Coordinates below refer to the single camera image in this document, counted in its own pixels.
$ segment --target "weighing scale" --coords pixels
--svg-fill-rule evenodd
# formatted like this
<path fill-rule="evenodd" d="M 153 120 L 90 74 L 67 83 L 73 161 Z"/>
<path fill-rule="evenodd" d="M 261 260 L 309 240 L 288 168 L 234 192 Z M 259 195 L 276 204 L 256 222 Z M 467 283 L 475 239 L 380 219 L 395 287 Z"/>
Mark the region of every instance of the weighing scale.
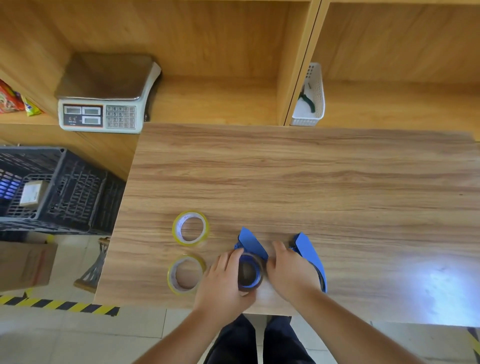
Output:
<path fill-rule="evenodd" d="M 74 54 L 55 91 L 60 127 L 138 134 L 148 95 L 161 71 L 147 55 Z"/>

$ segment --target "forearm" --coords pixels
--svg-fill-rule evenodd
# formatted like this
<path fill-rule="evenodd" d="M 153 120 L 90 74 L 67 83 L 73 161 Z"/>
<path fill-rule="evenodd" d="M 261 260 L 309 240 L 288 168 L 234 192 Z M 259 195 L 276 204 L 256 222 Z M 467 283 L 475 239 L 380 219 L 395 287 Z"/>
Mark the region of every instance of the forearm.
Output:
<path fill-rule="evenodd" d="M 305 293 L 293 305 L 320 336 L 338 364 L 422 363 L 320 291 Z"/>
<path fill-rule="evenodd" d="M 134 364 L 196 364 L 219 331 L 204 313 L 192 311 Z"/>

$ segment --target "tile floor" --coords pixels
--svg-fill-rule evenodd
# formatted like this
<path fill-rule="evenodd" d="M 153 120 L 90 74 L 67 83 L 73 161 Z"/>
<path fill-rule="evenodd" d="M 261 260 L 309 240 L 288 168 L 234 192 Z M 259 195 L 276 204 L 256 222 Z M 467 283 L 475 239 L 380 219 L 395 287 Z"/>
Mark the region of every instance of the tile floor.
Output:
<path fill-rule="evenodd" d="M 30 295 L 91 303 L 93 295 L 72 283 L 98 256 L 97 239 L 57 236 L 59 248 L 50 284 L 33 289 Z M 6 294 L 22 295 L 23 290 Z M 187 314 L 188 310 L 180 309 L 122 307 L 118 316 L 110 317 L 2 305 L 0 364 L 130 364 Z M 266 317 L 248 318 L 257 329 L 261 364 Z M 293 317 L 291 324 L 316 363 L 335 364 L 323 342 L 300 316 Z M 380 322 L 373 325 L 428 363 L 475 363 L 464 328 Z"/>

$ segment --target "white scale body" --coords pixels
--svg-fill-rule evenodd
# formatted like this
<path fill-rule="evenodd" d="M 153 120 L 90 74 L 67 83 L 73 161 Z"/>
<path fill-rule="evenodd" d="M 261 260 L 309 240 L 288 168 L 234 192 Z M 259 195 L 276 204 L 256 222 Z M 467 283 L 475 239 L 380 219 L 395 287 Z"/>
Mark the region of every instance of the white scale body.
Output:
<path fill-rule="evenodd" d="M 60 127 L 75 132 L 140 133 L 148 95 L 160 73 L 161 68 L 152 61 L 143 89 L 137 87 L 137 94 L 134 96 L 129 95 L 125 98 L 58 96 Z"/>

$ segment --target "hand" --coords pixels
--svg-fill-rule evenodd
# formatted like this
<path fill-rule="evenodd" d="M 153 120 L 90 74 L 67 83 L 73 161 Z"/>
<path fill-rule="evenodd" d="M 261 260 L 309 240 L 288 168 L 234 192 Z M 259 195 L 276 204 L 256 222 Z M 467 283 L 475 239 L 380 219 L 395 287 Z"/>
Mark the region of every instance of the hand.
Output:
<path fill-rule="evenodd" d="M 321 291 L 315 267 L 300 254 L 287 249 L 282 242 L 273 242 L 276 257 L 269 257 L 267 273 L 270 283 L 285 300 L 295 305 L 310 291 Z"/>
<path fill-rule="evenodd" d="M 238 289 L 242 253 L 243 248 L 220 255 L 205 271 L 195 296 L 193 311 L 208 316 L 219 330 L 255 302 L 256 291 L 242 296 Z"/>

